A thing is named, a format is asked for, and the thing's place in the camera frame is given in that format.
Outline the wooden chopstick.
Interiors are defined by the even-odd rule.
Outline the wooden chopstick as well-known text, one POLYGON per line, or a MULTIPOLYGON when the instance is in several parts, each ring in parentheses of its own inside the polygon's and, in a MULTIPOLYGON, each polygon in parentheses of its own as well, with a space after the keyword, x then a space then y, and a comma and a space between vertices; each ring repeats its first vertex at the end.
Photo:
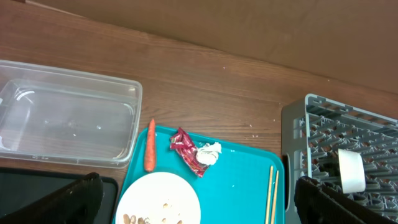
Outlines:
POLYGON ((279 183, 279 171, 277 170, 276 171, 276 177, 275 177, 273 198, 272 198, 272 210, 271 210, 270 224, 274 224, 275 223, 275 206, 276 206, 276 202, 277 202, 278 183, 279 183))
POLYGON ((269 169, 269 180, 268 180, 268 188, 267 188, 267 201, 266 201, 266 216, 265 216, 265 224, 269 223, 269 214, 270 214, 270 203, 271 203, 271 191, 272 191, 272 179, 273 179, 273 171, 274 167, 270 166, 269 169))

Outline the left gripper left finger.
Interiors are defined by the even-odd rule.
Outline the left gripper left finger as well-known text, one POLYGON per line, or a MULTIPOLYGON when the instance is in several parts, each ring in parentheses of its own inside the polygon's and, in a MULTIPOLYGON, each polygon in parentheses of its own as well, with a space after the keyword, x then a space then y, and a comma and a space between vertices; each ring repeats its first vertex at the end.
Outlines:
POLYGON ((1 223, 93 223, 103 197, 103 181, 99 174, 92 172, 2 217, 1 223))

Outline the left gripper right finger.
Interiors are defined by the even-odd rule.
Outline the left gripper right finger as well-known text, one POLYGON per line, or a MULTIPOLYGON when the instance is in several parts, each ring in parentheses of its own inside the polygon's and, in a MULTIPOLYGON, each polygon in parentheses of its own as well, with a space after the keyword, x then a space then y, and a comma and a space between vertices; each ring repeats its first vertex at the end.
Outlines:
POLYGON ((296 181, 294 203, 302 224, 394 224, 309 177, 296 181))

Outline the white bowl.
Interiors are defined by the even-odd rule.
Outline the white bowl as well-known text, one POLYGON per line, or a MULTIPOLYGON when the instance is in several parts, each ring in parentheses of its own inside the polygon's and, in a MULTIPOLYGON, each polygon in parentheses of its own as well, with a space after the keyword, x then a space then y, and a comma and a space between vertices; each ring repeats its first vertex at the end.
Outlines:
POLYGON ((343 193, 364 192, 366 178, 360 153, 339 149, 338 162, 343 193))

